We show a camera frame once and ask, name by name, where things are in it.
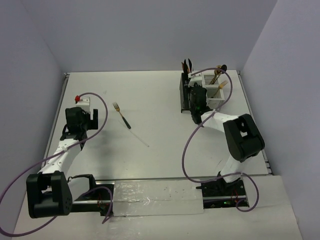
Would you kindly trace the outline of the white fork green handle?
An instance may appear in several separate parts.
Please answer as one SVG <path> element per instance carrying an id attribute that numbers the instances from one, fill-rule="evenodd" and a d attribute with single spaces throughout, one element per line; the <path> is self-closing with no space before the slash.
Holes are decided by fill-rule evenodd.
<path id="1" fill-rule="evenodd" d="M 225 85 L 227 85 L 227 84 L 228 84 L 228 81 L 227 81 L 227 80 L 224 80 L 222 83 L 220 83 L 220 84 L 218 85 L 218 88 L 217 88 L 216 92 L 212 95 L 211 98 L 214 98 L 214 97 L 220 92 L 220 90 L 222 90 L 223 87 L 224 87 Z"/>

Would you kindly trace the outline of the gold fork green handle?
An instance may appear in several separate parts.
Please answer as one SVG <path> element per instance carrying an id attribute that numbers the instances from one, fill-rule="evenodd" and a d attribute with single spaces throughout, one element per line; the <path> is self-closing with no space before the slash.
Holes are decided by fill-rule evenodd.
<path id="1" fill-rule="evenodd" d="M 114 109 L 120 114 L 120 116 L 121 116 L 123 122 L 125 123 L 126 127 L 128 129 L 131 129 L 131 125 L 129 124 L 127 119 L 123 116 L 123 114 L 121 113 L 121 109 L 120 109 L 119 105 L 116 102 L 113 102 L 112 105 L 113 105 Z"/>

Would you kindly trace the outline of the black steak knife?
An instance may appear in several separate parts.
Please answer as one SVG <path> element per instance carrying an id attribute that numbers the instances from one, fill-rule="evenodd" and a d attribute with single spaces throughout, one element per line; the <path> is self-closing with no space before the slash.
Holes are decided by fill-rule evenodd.
<path id="1" fill-rule="evenodd" d="M 188 69 L 189 69 L 189 67 L 188 67 L 187 62 L 186 62 L 186 59 L 185 59 L 184 62 L 183 62 L 183 72 L 184 72 L 185 74 L 188 74 L 188 73 L 189 73 L 189 72 L 188 72 Z"/>
<path id="2" fill-rule="evenodd" d="M 188 73 L 192 73 L 193 72 L 193 64 L 192 61 L 190 59 L 188 59 Z"/>

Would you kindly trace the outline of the gold knife green handle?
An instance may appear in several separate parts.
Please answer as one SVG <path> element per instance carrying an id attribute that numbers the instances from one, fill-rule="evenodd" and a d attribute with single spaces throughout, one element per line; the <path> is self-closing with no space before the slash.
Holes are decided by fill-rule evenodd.
<path id="1" fill-rule="evenodd" d="M 182 62 L 181 65 L 182 65 L 183 73 L 188 75 L 190 73 L 190 69 L 188 65 L 185 62 Z"/>

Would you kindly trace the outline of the black spoon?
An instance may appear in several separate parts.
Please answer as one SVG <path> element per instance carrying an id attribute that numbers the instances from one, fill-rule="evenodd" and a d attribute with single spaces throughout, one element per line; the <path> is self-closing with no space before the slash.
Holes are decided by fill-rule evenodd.
<path id="1" fill-rule="evenodd" d="M 227 66 L 225 65 L 225 64 L 223 64 L 223 67 L 222 67 L 222 69 L 219 69 L 219 68 L 216 68 L 217 70 L 220 70 L 221 72 L 223 72 L 223 74 L 224 74 L 224 72 L 227 70 Z"/>

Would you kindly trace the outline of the white chopstick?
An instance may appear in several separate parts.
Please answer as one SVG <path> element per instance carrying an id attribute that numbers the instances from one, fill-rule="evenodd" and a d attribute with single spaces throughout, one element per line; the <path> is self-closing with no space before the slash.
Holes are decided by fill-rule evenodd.
<path id="1" fill-rule="evenodd" d="M 133 131 L 130 131 L 140 142 L 142 142 L 146 147 L 150 147 L 148 143 L 146 143 L 141 137 L 139 137 L 137 134 L 135 134 Z"/>

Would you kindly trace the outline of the gold spoon green handle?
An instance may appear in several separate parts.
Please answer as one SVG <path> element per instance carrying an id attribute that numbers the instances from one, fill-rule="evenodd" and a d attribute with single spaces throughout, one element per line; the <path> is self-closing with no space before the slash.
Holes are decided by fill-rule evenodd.
<path id="1" fill-rule="evenodd" d="M 223 65 L 217 65 L 216 68 L 222 69 Z M 217 79 L 220 77 L 220 75 L 223 74 L 223 72 L 221 72 L 220 70 L 217 70 L 217 69 L 214 71 L 214 77 L 210 82 L 211 85 L 213 85 L 217 81 Z"/>

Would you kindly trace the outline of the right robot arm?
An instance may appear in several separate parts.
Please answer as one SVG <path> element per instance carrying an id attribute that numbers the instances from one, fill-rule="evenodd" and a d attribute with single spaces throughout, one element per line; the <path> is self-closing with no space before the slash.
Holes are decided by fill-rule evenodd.
<path id="1" fill-rule="evenodd" d="M 218 173 L 217 190 L 227 196 L 234 191 L 234 182 L 240 178 L 245 165 L 265 148 L 265 141 L 250 114 L 228 115 L 209 108 L 207 90 L 198 84 L 190 88 L 189 110 L 196 125 L 225 135 L 229 158 Z"/>

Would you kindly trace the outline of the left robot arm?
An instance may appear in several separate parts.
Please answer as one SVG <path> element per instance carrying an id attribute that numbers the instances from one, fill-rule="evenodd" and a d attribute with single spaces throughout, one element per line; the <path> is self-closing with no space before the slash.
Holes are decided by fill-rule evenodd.
<path id="1" fill-rule="evenodd" d="M 98 187 L 92 174 L 66 177 L 76 156 L 83 150 L 88 130 L 98 129 L 98 110 L 65 109 L 66 124 L 52 158 L 26 179 L 28 213 L 33 219 L 67 216 L 81 195 L 93 199 Z"/>

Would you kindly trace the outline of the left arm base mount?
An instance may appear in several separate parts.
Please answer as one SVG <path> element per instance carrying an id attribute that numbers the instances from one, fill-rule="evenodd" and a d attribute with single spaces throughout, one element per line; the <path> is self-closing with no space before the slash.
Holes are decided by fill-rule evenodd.
<path id="1" fill-rule="evenodd" d="M 71 213 L 97 212 L 101 216 L 113 214 L 112 196 L 115 182 L 96 180 L 92 174 L 70 176 L 67 179 L 72 194 Z"/>

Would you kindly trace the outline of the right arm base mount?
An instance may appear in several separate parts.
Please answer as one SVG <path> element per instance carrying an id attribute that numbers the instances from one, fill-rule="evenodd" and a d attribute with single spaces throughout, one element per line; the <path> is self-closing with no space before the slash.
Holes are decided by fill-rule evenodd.
<path id="1" fill-rule="evenodd" d="M 204 209 L 249 207 L 243 180 L 235 177 L 235 181 L 227 183 L 223 178 L 201 183 L 196 187 L 201 190 Z"/>

